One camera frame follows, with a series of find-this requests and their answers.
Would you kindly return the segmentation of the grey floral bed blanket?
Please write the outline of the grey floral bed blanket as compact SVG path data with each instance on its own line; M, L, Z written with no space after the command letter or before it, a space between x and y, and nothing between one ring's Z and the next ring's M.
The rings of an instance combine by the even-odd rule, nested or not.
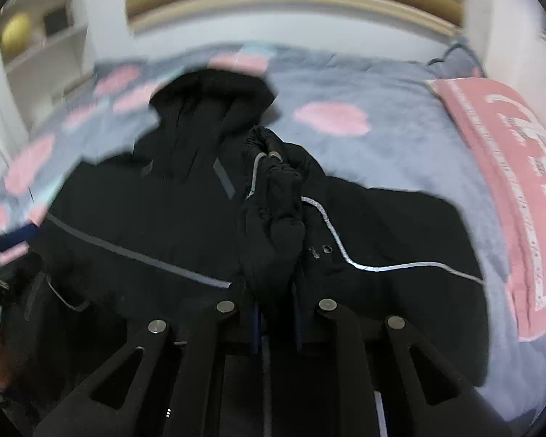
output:
M153 91L224 56L237 67L265 63L276 96L271 128L304 146L327 174L367 188L427 192L460 210L490 306L482 395L506 419L538 416L546 407L546 334L518 340L508 306L509 258L492 192L456 124L428 89L437 77L427 63L255 44L102 61L87 87L55 109L0 176L0 229L48 204L79 160L130 150L157 125L148 106Z

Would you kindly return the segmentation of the yellow ball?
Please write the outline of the yellow ball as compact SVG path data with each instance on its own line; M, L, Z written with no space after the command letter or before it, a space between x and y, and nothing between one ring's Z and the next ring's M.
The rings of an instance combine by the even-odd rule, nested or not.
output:
M1 49L7 56L26 50L32 35L32 22L26 13L17 13L4 25Z

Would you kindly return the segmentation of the pink pillow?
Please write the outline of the pink pillow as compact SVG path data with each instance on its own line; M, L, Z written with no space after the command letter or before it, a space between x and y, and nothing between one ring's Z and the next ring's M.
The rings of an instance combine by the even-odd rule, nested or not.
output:
M546 128L514 89L488 78L430 80L491 189L521 341L546 334Z

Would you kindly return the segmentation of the white bookshelf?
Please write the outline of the white bookshelf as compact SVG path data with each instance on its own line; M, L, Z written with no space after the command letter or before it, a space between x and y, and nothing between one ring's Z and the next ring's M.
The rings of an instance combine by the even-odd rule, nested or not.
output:
M45 35L43 17L65 6L71 26L55 36ZM25 51L7 56L1 49L4 25L17 13L32 22ZM0 10L0 114L25 131L37 129L61 104L67 93L86 78L90 66L84 55L87 17L82 0L8 0Z

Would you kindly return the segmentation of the black box on shelf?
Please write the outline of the black box on shelf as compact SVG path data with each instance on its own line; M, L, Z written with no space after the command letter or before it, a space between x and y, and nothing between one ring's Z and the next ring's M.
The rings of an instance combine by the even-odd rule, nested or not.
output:
M68 12L65 6L56 8L43 17L45 35L47 38L61 33L71 26Z

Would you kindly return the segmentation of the black hooded jacket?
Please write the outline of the black hooded jacket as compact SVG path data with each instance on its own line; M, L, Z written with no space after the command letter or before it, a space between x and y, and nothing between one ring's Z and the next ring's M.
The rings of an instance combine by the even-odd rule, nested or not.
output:
M257 310L259 431L299 436L304 343L323 299L360 320L408 320L484 382L486 300L459 212L327 175L262 124L273 100L258 77L184 73L151 98L158 126L131 153L71 171L30 244L46 307L19 338L39 423L149 323L186 340L222 301Z

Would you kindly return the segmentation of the grey pillow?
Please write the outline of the grey pillow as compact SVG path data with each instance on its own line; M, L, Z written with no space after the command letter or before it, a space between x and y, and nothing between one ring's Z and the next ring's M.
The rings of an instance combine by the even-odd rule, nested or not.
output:
M462 40L452 43L441 57L431 59L427 66L437 78L486 78L475 52Z

